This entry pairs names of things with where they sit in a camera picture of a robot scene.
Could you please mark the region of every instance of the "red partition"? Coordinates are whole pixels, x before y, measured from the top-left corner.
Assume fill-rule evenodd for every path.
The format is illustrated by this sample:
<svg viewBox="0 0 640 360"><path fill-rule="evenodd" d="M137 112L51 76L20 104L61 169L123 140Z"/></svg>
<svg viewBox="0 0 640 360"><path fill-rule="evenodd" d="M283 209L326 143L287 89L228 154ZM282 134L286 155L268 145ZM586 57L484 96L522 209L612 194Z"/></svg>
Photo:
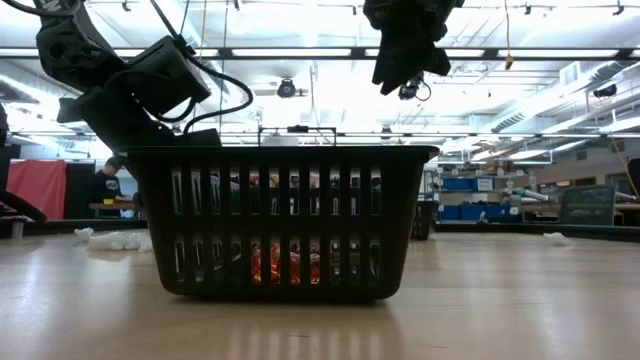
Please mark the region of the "red partition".
<svg viewBox="0 0 640 360"><path fill-rule="evenodd" d="M67 163L27 160L12 162L7 191L18 195L42 211L49 220L62 220L66 191Z"/></svg>

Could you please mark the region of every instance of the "security camera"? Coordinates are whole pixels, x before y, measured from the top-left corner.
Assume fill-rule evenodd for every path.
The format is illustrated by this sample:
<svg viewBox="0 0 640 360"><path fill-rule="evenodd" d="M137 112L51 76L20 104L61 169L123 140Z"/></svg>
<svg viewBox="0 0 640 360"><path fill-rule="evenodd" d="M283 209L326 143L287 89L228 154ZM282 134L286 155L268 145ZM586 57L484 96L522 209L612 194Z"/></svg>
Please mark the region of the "security camera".
<svg viewBox="0 0 640 360"><path fill-rule="evenodd" d="M287 99L295 96L296 87L293 85L293 80L291 79L282 79L280 82L280 86L278 86L278 96L283 99Z"/></svg>

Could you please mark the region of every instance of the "pipe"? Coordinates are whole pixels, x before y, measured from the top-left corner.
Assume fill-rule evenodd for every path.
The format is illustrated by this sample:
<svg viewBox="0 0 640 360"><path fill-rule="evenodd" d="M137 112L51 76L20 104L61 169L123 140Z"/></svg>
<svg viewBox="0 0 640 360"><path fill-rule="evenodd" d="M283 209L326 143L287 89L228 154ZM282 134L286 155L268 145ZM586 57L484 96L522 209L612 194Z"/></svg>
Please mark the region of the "pipe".
<svg viewBox="0 0 640 360"><path fill-rule="evenodd" d="M595 90L632 65L634 65L633 62L609 61L589 70L587 75L583 73L578 80L571 84L542 90L527 99L526 102L521 102L515 108L507 109L498 114L491 122L490 130L497 133L519 122L529 120L565 102L566 95L578 91Z"/></svg>
<svg viewBox="0 0 640 360"><path fill-rule="evenodd" d="M542 202L548 202L549 201L549 195L543 195L531 190L527 190L525 188L517 188L517 189L509 189L509 188L505 188L501 190L502 193L507 194L507 195L519 195L519 196L527 196L529 198L533 198Z"/></svg>
<svg viewBox="0 0 640 360"><path fill-rule="evenodd" d="M635 202L635 201L638 200L638 197L616 191L616 199L619 199L619 200L631 200L631 201Z"/></svg>

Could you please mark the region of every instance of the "ceiling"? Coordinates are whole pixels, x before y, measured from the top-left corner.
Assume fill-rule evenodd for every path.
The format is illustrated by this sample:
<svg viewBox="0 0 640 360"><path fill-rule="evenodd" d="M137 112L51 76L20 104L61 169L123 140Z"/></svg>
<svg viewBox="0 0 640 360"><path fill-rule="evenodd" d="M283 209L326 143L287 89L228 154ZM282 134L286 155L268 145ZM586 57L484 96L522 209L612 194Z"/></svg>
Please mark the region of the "ceiling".
<svg viewBox="0 0 640 360"><path fill-rule="evenodd" d="M180 28L186 1L158 0L175 28ZM231 47L377 47L380 33L373 30L362 15L362 0L191 0L185 31L193 31L201 44L213 48ZM514 48L636 48L640 45L640 6L637 1L620 1L624 12L614 16L616 0L509 0L509 38ZM116 48L140 48L153 44L167 31L148 1L88 0L89 14L102 35ZM443 47L498 47L507 43L507 17L503 0L466 0L454 9L448 21L448 33L438 43ZM525 5L531 5L527 14ZM21 13L0 2L0 38L2 48L34 48L39 19ZM197 129L219 127L225 131L251 131L260 122L264 126L296 124L336 126L339 131L380 131L382 125L395 132L487 132L510 112L527 104L526 119L502 130L503 133L538 133L558 123L594 110L594 106L615 103L636 94L640 85L636 72L611 80L620 91L613 98L591 99L584 89L563 96L552 104L543 102L540 94L557 88L560 70L570 61L516 61L507 71L502 61L454 61L446 77L428 76L431 88L420 91L428 101L400 101L395 93L384 97L371 83L375 65L370 60L227 60L216 66L243 82L258 95L248 109L202 122ZM602 64L584 63L593 69ZM57 98L77 93L49 79L37 60L0 60L0 75L40 92L43 121L53 121ZM291 78L295 86L312 96L281 99L274 94L283 78ZM208 79L213 95L200 112L233 106L242 101L242 92L229 85L229 93L221 96L217 85ZM568 130L584 132L592 125L584 121ZM600 119L604 126L607 117ZM23 125L23 131L42 129L39 122ZM81 124L73 124L75 129ZM65 130L52 123L50 127ZM430 143L446 145L443 149L467 148L480 152L491 148L519 149L526 140L498 139L497 142L430 138Z"/></svg>

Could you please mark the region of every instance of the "wooden table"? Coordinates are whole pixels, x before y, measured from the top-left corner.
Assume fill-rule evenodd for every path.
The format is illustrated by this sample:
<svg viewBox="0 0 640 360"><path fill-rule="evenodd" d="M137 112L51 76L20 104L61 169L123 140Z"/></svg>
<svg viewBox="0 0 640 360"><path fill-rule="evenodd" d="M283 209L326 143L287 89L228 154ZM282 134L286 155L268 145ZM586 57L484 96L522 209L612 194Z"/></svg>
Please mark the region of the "wooden table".
<svg viewBox="0 0 640 360"><path fill-rule="evenodd" d="M100 210L133 210L138 219L140 218L140 207L133 202L115 202L113 204L91 203L89 208L95 211L96 218L100 217Z"/></svg>
<svg viewBox="0 0 640 360"><path fill-rule="evenodd" d="M153 253L0 241L0 359L634 360L640 245L437 233L372 304L198 301Z"/></svg>

